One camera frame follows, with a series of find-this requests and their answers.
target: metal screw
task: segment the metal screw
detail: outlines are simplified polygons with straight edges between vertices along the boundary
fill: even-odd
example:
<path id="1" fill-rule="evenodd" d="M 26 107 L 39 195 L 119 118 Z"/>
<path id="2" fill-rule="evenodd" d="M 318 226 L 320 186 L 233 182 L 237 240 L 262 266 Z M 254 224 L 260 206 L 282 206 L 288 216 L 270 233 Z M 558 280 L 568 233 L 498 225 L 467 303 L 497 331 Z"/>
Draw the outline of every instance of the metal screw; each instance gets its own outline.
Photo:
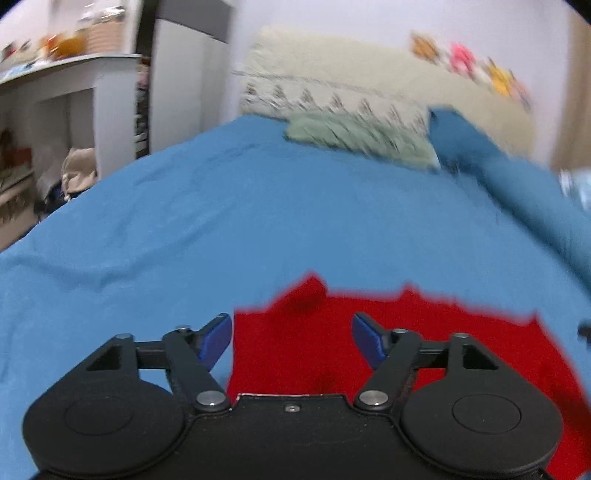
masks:
<path id="1" fill-rule="evenodd" d="M 223 392 L 218 390 L 206 390 L 197 395 L 197 402 L 206 407 L 216 407 L 226 400 Z"/>
<path id="2" fill-rule="evenodd" d="M 285 410 L 287 413 L 298 413 L 301 408 L 299 405 L 294 403 L 288 403 L 283 410 Z"/>
<path id="3" fill-rule="evenodd" d="M 388 401 L 388 395 L 380 390 L 367 390 L 359 396 L 359 399 L 366 405 L 379 407 Z"/>

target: blue bed sheet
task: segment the blue bed sheet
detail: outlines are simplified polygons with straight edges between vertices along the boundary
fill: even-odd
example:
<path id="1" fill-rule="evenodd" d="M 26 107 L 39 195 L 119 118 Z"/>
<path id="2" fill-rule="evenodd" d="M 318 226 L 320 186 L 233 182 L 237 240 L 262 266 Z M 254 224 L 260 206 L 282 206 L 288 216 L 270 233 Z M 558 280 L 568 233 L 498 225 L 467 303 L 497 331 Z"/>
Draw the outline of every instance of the blue bed sheet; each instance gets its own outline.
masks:
<path id="1" fill-rule="evenodd" d="M 199 327 L 310 270 L 331 289 L 412 282 L 539 312 L 591 391 L 576 338 L 589 292 L 473 177 L 292 144 L 284 128 L 245 116 L 143 158 L 0 254 L 0 479 L 35 472 L 20 432 L 28 405 L 112 335 Z M 231 362 L 228 350 L 214 368 L 221 382 Z"/>

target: yellow stuffed toy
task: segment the yellow stuffed toy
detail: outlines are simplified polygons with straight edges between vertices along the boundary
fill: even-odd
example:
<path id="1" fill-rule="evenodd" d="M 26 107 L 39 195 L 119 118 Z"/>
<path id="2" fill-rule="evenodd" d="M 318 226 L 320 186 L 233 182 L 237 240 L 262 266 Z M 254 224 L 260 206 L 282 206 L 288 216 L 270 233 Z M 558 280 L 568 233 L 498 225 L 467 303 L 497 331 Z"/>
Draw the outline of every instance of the yellow stuffed toy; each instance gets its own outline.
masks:
<path id="1" fill-rule="evenodd" d="M 495 65 L 491 59 L 488 59 L 488 75 L 491 77 L 493 88 L 503 97 L 511 96 L 514 77 L 511 72 L 506 72 Z"/>
<path id="2" fill-rule="evenodd" d="M 427 60 L 431 63 L 437 63 L 439 59 L 439 50 L 432 39 L 414 33 L 411 33 L 410 38 L 413 43 L 411 51 L 416 58 Z"/>

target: round disc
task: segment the round disc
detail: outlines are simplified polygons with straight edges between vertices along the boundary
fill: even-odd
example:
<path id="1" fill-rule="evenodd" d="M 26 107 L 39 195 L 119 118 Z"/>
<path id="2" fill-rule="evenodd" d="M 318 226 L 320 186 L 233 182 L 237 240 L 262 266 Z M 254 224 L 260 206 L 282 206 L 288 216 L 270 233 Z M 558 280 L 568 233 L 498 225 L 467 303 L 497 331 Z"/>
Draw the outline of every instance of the round disc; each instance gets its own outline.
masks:
<path id="1" fill-rule="evenodd" d="M 148 466 L 180 435 L 183 411 L 166 390 L 141 380 L 100 383 L 37 400 L 23 438 L 40 469 L 92 478 Z"/>
<path id="2" fill-rule="evenodd" d="M 489 388 L 461 378 L 413 392 L 401 427 L 436 464 L 466 475 L 507 478 L 542 468 L 562 430 L 554 404 L 525 380 Z"/>

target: pillow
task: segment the pillow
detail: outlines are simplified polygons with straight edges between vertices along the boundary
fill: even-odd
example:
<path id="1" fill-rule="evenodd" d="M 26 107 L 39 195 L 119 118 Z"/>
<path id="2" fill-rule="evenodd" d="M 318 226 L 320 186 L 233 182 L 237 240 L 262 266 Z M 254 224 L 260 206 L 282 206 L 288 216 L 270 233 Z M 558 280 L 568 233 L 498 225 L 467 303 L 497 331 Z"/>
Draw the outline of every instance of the pillow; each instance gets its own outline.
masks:
<path id="1" fill-rule="evenodd" d="M 310 78 L 246 75 L 242 113 L 287 119 L 306 111 L 355 113 L 413 134 L 427 136 L 428 109 L 377 90 Z"/>
<path id="2" fill-rule="evenodd" d="M 433 146 L 423 137 L 357 115 L 309 112 L 290 118 L 289 140 L 344 148 L 401 161 L 417 168 L 439 168 Z"/>
<path id="3" fill-rule="evenodd" d="M 521 105 L 396 48 L 267 25 L 238 69 L 244 75 L 338 82 L 425 106 L 450 105 L 513 155 L 528 156 L 534 143 L 534 121 Z"/>
<path id="4" fill-rule="evenodd" d="M 450 108 L 431 109 L 428 138 L 439 162 L 450 170 L 466 171 L 474 162 L 501 155 L 486 134 Z"/>
<path id="5" fill-rule="evenodd" d="M 475 172 L 501 206 L 558 252 L 591 291 L 591 218 L 562 195 L 557 177 L 504 155 L 481 163 Z"/>

